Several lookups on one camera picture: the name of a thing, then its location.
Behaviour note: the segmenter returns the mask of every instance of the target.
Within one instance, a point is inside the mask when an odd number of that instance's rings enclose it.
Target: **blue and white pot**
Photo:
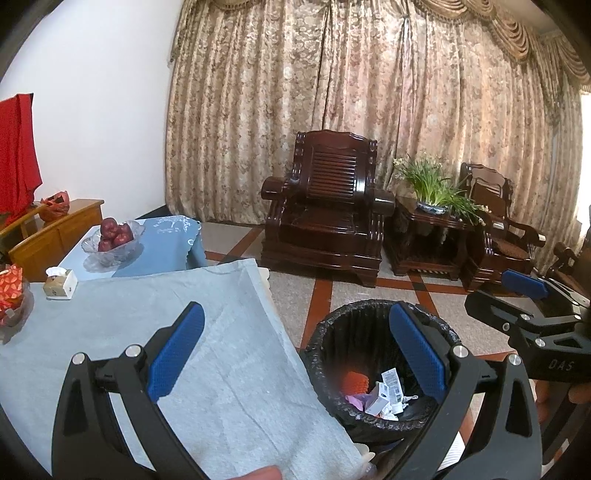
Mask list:
[[[417,207],[431,215],[443,215],[447,212],[446,206],[429,205],[428,203],[417,201]]]

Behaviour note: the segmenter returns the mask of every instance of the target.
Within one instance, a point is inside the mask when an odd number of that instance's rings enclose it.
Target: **wooden side table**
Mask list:
[[[45,270],[57,266],[91,226],[100,225],[103,203],[72,200],[68,214],[49,223],[44,223],[37,215],[39,209],[34,209],[1,230],[0,240],[28,281],[45,281]]]
[[[430,231],[427,235],[422,230]],[[466,236],[474,227],[446,213],[432,215],[417,208],[415,199],[396,198],[396,212],[385,224],[384,248],[395,275],[426,270],[459,278],[467,258]]]

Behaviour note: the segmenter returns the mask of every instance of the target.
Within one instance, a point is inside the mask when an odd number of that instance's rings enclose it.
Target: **apple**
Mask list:
[[[126,233],[132,240],[134,239],[134,233],[131,231],[131,227],[128,223],[124,223],[123,225],[121,225],[121,227],[119,228],[119,233]]]
[[[109,250],[113,249],[113,244],[111,243],[111,240],[100,240],[99,242],[99,252],[108,252]]]
[[[131,240],[132,237],[127,233],[120,233],[113,239],[113,247],[119,247],[126,244],[127,242],[131,242]]]
[[[113,240],[119,233],[119,225],[113,217],[105,218],[100,223],[100,234],[106,240]]]

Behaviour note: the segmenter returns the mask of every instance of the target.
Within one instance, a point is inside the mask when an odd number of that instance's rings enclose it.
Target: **potted plant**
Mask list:
[[[461,221],[472,224],[482,223],[481,211],[486,207],[477,205],[466,197],[463,191],[450,184],[449,177],[443,177],[441,160],[422,153],[414,161],[404,158],[394,159],[395,168],[412,185],[417,195],[417,207],[433,215],[449,212]]]

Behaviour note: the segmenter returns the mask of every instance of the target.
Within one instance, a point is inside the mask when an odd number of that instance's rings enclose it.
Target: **blue gripper pad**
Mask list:
[[[180,319],[176,330],[150,365],[146,391],[154,403],[172,392],[205,328],[205,312],[200,304],[193,304],[184,314],[184,318]]]
[[[543,281],[514,270],[505,270],[502,273],[501,284],[507,290],[521,293],[532,300],[541,300],[548,296],[548,290]]]
[[[425,395],[441,404],[446,395],[446,370],[422,331],[400,303],[392,306],[390,331]]]

